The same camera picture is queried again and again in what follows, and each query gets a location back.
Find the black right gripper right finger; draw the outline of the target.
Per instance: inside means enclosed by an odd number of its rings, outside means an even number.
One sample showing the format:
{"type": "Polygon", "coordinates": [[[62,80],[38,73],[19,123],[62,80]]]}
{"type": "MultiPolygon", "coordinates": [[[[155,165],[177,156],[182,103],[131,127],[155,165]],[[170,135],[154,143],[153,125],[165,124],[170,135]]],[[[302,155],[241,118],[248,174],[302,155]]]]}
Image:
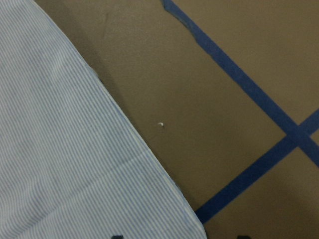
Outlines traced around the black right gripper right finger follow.
{"type": "Polygon", "coordinates": [[[237,239],[249,239],[248,235],[238,235],[237,239]]]}

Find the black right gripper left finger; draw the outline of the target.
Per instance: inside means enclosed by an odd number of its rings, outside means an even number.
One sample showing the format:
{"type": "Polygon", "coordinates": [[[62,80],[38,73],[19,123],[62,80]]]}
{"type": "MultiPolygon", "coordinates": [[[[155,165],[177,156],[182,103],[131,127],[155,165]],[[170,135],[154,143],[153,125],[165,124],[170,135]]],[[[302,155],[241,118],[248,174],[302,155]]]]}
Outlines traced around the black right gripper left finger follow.
{"type": "Polygon", "coordinates": [[[113,235],[111,236],[111,239],[124,239],[123,235],[113,235]]]}

